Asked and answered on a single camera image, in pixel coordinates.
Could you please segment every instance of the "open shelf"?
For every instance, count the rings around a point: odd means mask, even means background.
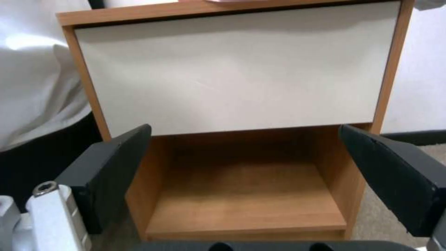
[[[363,183],[337,131],[153,137],[126,197],[138,233],[144,240],[345,239]]]
[[[176,153],[147,228],[151,238],[343,230],[316,167],[291,144]]]

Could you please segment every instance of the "white drawer front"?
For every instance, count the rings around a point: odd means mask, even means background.
[[[399,2],[76,30],[112,136],[371,122]]]

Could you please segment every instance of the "floor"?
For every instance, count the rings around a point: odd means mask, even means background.
[[[446,144],[422,146],[421,149],[446,165]],[[353,239],[390,240],[411,247],[425,246],[427,242],[426,238],[414,238],[408,234],[369,187],[364,192]],[[92,236],[92,241],[93,251],[126,251],[139,243],[138,234],[126,208],[105,233]]]

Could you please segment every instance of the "white bedsheet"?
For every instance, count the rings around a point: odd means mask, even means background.
[[[0,151],[68,127],[90,111],[55,13],[87,0],[0,4]]]

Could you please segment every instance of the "black base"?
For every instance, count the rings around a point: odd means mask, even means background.
[[[391,140],[410,143],[416,146],[427,146],[446,143],[446,130],[382,134],[381,136],[389,138]]]
[[[14,198],[21,212],[34,187],[54,180],[91,144],[102,141],[90,113],[76,124],[0,152],[0,195]]]

